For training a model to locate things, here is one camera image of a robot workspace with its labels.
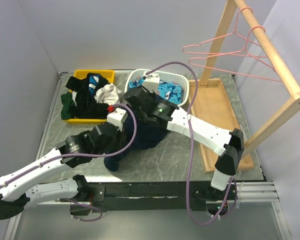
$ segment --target wooden post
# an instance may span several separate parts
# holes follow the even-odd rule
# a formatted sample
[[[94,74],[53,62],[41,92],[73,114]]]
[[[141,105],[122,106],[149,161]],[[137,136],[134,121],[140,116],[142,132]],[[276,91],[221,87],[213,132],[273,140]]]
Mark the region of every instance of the wooden post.
[[[292,95],[289,100],[247,142],[245,142],[242,157],[249,154],[299,111],[300,92]]]
[[[245,0],[234,1],[239,9],[247,7]],[[245,18],[246,22],[249,24],[250,28],[260,26],[259,22],[257,21],[256,17],[250,9],[244,9],[241,13]],[[288,67],[280,57],[279,53],[277,52],[271,41],[268,39],[264,30],[260,27],[257,27],[252,31],[255,38],[258,40],[260,46],[262,47],[263,51],[265,52],[266,56],[268,57],[269,61],[272,63],[276,73],[283,82],[286,90],[289,92],[290,96],[299,93],[300,86],[298,85],[294,76],[292,76],[291,72],[289,71]]]
[[[230,23],[234,17],[235,11],[237,9],[237,5],[234,2],[234,0],[227,0],[226,4],[223,9],[222,17],[220,19],[217,31],[215,33],[215,38],[220,37],[222,35],[227,34],[227,31],[229,29]],[[212,42],[212,45],[210,47],[209,53],[219,53],[222,43],[224,42],[224,37],[215,39]],[[217,57],[209,57],[206,61],[206,66],[213,68],[215,66],[215,63],[217,61]],[[203,74],[201,76],[201,79],[199,81],[199,88],[205,88],[207,86],[209,77],[211,75],[212,69],[210,68],[204,68]]]

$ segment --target white plastic laundry basket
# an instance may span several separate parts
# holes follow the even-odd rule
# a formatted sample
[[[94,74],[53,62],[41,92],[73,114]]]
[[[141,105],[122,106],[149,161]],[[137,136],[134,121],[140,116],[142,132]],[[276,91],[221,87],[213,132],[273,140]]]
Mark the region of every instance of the white plastic laundry basket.
[[[133,72],[130,73],[126,83],[124,92],[126,93],[128,91],[128,85],[129,82],[135,81],[138,77],[142,78],[144,76],[144,71],[150,71],[149,69],[136,69]],[[154,74],[158,74],[160,77],[160,80],[167,82],[167,83],[176,83],[179,84],[182,87],[183,92],[181,93],[181,103],[178,104],[178,106],[184,105],[188,100],[189,95],[189,81],[187,78],[185,78],[182,75],[174,74],[170,72],[165,71],[155,71]]]

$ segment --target pink hanger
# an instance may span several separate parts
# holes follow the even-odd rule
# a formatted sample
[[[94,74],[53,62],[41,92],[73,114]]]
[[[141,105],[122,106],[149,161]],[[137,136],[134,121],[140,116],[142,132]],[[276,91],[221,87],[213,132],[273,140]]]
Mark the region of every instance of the pink hanger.
[[[227,71],[227,70],[224,70],[224,69],[219,69],[219,68],[215,68],[215,67],[209,67],[209,66],[205,66],[205,65],[201,65],[201,64],[197,64],[197,63],[191,62],[191,60],[207,60],[208,58],[211,58],[211,57],[218,57],[218,56],[225,56],[225,55],[240,56],[240,57],[252,57],[252,58],[256,59],[257,61],[261,62],[262,64],[264,64],[264,65],[268,66],[269,68],[271,68],[274,72],[276,72],[275,69],[274,69],[274,67],[272,65],[267,64],[266,62],[264,62],[264,61],[261,60],[262,58],[267,58],[267,56],[255,56],[255,55],[253,55],[253,54],[251,54],[251,53],[249,53],[247,51],[247,44],[248,44],[248,42],[261,47],[259,44],[257,44],[255,42],[249,40],[250,33],[255,28],[262,28],[264,31],[266,31],[265,28],[263,26],[255,26],[255,27],[251,28],[250,31],[249,31],[249,33],[248,33],[247,38],[244,37],[244,36],[241,36],[240,34],[237,33],[237,24],[238,24],[239,14],[243,10],[245,10],[245,9],[250,9],[252,11],[252,13],[253,13],[253,10],[252,10],[251,7],[244,7],[242,9],[240,9],[239,12],[236,15],[234,29],[233,29],[232,32],[230,32],[228,34],[225,34],[225,35],[222,35],[222,36],[218,36],[218,37],[212,38],[210,40],[202,41],[200,44],[192,44],[192,45],[184,46],[182,48],[182,51],[184,53],[186,53],[186,54],[206,54],[206,55],[208,55],[207,57],[191,57],[191,58],[189,58],[189,60],[188,60],[189,64],[194,65],[194,66],[199,66],[199,67],[203,67],[203,68],[213,69],[213,70],[217,70],[217,71],[221,71],[221,72],[226,72],[226,73],[231,73],[231,74],[243,75],[243,76],[257,78],[257,79],[264,79],[264,80],[270,80],[270,81],[275,81],[275,82],[281,82],[281,80],[277,80],[277,79],[273,79],[273,78],[267,78],[267,77],[249,75],[249,74],[244,74],[244,73],[234,72],[234,71]],[[225,37],[228,37],[228,36],[230,36],[232,34],[235,34],[236,36],[238,36],[238,37],[240,37],[240,38],[242,38],[242,39],[245,40],[244,47],[241,50],[232,51],[232,52],[197,52],[197,51],[185,51],[186,48],[189,48],[189,47],[200,47],[202,44],[211,42],[211,41],[216,40],[216,39],[225,38]]]

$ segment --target gray marble surface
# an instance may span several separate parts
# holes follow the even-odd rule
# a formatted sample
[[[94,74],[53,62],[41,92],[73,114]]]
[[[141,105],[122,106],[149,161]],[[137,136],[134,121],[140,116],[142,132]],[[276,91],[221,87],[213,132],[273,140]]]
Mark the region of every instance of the gray marble surface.
[[[62,104],[60,96],[68,91],[65,87],[73,73],[63,73],[60,77],[60,88],[56,102],[52,109],[49,127],[45,135],[43,154],[49,152],[58,143],[70,135],[76,135],[85,130],[91,130],[91,124],[68,124],[61,120],[60,112]],[[122,91],[129,76],[128,71],[115,73],[115,84]],[[216,75],[222,78],[227,94],[231,101],[234,113],[246,138],[250,137],[249,128],[240,103],[240,99],[231,75]],[[77,166],[76,168],[61,172],[46,179],[46,183],[61,181],[72,178],[76,174],[85,175],[88,182],[162,182],[162,181],[185,181],[190,159],[190,139],[181,134],[170,132],[163,141],[155,148],[137,150],[128,154],[120,162],[117,172],[110,172],[104,166],[103,158],[95,158],[91,162]],[[252,153],[255,168],[238,172],[236,179],[241,181],[262,180],[262,170],[255,152]],[[209,181],[212,174],[204,174],[198,148],[195,148],[192,166],[191,180]]]

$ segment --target yellow basket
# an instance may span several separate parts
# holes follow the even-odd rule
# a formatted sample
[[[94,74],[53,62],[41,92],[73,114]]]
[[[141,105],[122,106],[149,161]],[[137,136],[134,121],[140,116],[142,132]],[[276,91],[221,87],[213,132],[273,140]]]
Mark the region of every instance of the yellow basket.
[[[77,79],[85,79],[88,73],[100,74],[102,77],[106,78],[109,83],[115,83],[115,71],[113,70],[96,70],[96,69],[79,69],[74,72],[74,77]],[[84,119],[84,118],[70,118],[63,120],[68,124],[94,124],[99,125],[107,121],[107,119]]]

